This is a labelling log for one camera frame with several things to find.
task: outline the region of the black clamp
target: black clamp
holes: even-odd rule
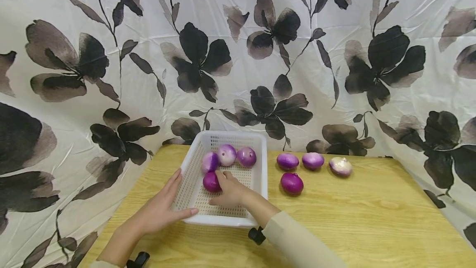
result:
[[[262,227],[259,227],[257,230],[254,227],[248,232],[248,238],[253,240],[257,245],[261,245],[261,243],[266,240],[266,237],[263,235],[262,231]]]
[[[141,251],[135,261],[128,260],[126,267],[127,268],[143,268],[147,261],[149,260],[150,255],[144,251]]]

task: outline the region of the right hand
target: right hand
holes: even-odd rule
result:
[[[230,172],[215,171],[218,182],[222,189],[221,196],[212,198],[209,202],[210,205],[223,206],[226,208],[234,208],[243,204],[244,196],[250,192],[250,189],[233,177]]]

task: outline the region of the onion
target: onion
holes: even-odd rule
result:
[[[208,152],[202,159],[203,173],[213,172],[220,166],[218,155],[215,152]]]
[[[205,174],[205,176],[203,177],[203,187],[210,193],[221,192],[221,187],[218,182],[218,177],[215,174],[215,171],[208,172]]]
[[[256,164],[256,153],[250,147],[243,147],[237,151],[237,159],[244,167],[253,167]]]
[[[324,157],[317,152],[304,153],[302,156],[302,164],[311,171],[316,171],[324,164]]]
[[[299,159],[291,153],[280,153],[276,162],[285,171],[292,170],[299,165]]]
[[[346,158],[332,158],[329,161],[330,170],[339,176],[347,177],[352,173],[352,165]]]
[[[221,165],[225,167],[232,165],[237,158],[236,150],[229,144],[220,146],[217,150],[217,155]]]
[[[281,177],[281,186],[285,192],[299,195],[304,188],[304,183],[296,173],[284,173]]]

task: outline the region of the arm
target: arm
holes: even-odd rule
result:
[[[346,267],[321,240],[260,194],[247,188],[229,172],[216,171],[223,194],[210,205],[242,205],[264,228],[263,234],[297,268]]]
[[[178,169],[159,193],[153,196],[131,218],[113,233],[113,236],[91,267],[125,267],[139,240],[146,234],[155,233],[168,225],[198,213],[197,208],[172,211],[170,207],[182,181]]]

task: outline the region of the left hand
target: left hand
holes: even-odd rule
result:
[[[197,208],[188,208],[182,211],[171,209],[181,181],[182,174],[179,168],[169,178],[162,190],[150,198],[125,224],[132,228],[138,228],[138,231],[145,235],[160,231],[176,221],[197,214]]]

